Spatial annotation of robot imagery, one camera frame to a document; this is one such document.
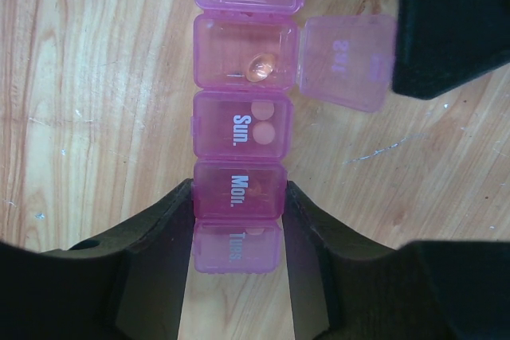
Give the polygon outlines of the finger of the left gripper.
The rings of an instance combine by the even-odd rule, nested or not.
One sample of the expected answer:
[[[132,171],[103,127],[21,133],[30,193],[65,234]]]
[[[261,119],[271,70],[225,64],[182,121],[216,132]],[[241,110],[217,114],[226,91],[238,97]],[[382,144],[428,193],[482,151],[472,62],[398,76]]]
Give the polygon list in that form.
[[[398,0],[393,92],[431,100],[509,62],[509,0]]]

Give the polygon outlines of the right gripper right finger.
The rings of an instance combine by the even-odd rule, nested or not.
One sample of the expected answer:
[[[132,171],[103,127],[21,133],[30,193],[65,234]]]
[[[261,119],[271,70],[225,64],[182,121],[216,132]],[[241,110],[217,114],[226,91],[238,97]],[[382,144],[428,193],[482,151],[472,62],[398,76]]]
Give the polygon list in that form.
[[[388,248],[293,182],[284,241],[298,339],[506,339],[509,245],[416,240]]]

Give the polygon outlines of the pink weekly pill organizer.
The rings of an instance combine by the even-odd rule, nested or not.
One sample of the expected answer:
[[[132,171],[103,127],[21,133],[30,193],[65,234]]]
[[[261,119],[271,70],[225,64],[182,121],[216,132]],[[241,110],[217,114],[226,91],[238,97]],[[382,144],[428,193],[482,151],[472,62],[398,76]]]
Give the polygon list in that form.
[[[303,26],[304,0],[195,0],[191,134],[194,266],[205,274],[273,271],[280,262],[293,105],[288,91],[350,109],[381,108],[394,66],[396,21],[322,16]],[[260,53],[276,57],[247,81]]]

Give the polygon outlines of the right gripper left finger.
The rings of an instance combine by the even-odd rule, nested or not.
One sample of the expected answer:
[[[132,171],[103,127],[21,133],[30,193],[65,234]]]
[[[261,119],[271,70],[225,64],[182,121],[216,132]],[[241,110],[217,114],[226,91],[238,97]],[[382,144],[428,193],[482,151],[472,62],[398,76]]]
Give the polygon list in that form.
[[[192,182],[67,250],[1,246],[4,339],[175,339],[194,231]]]

